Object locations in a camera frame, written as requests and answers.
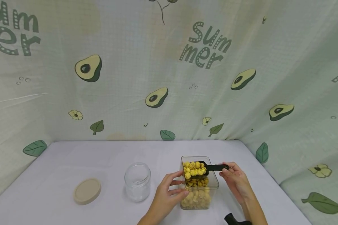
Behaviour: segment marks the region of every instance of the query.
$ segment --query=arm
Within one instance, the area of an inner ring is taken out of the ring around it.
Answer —
[[[143,216],[143,218],[139,221],[138,225],[158,225],[160,220],[155,218],[153,215],[150,215],[148,212]]]
[[[180,170],[176,173],[167,174],[159,184],[153,202],[148,212],[139,221],[138,225],[158,225],[173,210],[174,206],[185,199],[189,194],[186,189],[169,190],[172,185],[178,185],[180,180],[173,180],[183,174]]]
[[[245,219],[252,222],[252,224],[255,225],[268,225],[267,220],[264,216],[263,209],[261,208],[257,200],[257,197],[255,197],[254,193],[253,196],[254,198],[247,199],[245,201],[245,207],[247,208],[247,215],[245,216]]]
[[[254,225],[268,225],[264,212],[257,200],[257,197],[250,186],[247,175],[234,162],[223,162],[229,166],[229,170],[223,169],[219,173],[226,181],[229,189],[242,206],[245,220]]]
[[[245,220],[251,221],[247,205],[242,204],[241,207],[242,207],[242,210],[243,210],[243,213],[244,213]]]

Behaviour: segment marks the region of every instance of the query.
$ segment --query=flower print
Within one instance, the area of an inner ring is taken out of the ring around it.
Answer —
[[[204,126],[206,126],[208,123],[209,123],[209,121],[211,120],[211,118],[210,117],[205,117],[205,118],[203,118],[203,125]]]
[[[329,169],[326,164],[318,164],[317,166],[311,167],[308,170],[310,170],[313,174],[320,178],[326,178],[332,173],[332,170]]]
[[[81,112],[76,111],[76,110],[70,111],[69,115],[71,116],[71,118],[76,119],[76,120],[82,120],[83,119],[83,114],[81,114]]]

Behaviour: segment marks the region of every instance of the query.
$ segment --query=right hand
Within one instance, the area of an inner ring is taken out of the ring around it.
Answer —
[[[238,203],[243,205],[247,200],[255,199],[247,175],[242,169],[235,162],[223,162],[223,164],[228,165],[229,170],[224,168],[222,172],[219,172],[219,175],[224,178]]]

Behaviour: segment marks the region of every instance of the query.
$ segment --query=printed cloth backdrop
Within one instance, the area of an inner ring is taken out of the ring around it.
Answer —
[[[338,1],[0,1],[0,194],[53,141],[233,139],[338,224]]]

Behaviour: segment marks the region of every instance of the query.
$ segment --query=white tabletop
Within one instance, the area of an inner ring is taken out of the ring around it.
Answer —
[[[269,224],[310,225],[300,210],[240,141],[56,142],[0,196],[0,225],[135,225],[148,210],[157,185],[179,170],[181,156],[208,156],[212,162],[235,161],[247,174]],[[124,173],[134,162],[152,172],[145,201],[131,202],[125,194]],[[102,183],[99,197],[81,206],[73,200],[77,184],[95,177]],[[226,225],[242,210],[224,180],[208,210],[176,206],[162,224]]]

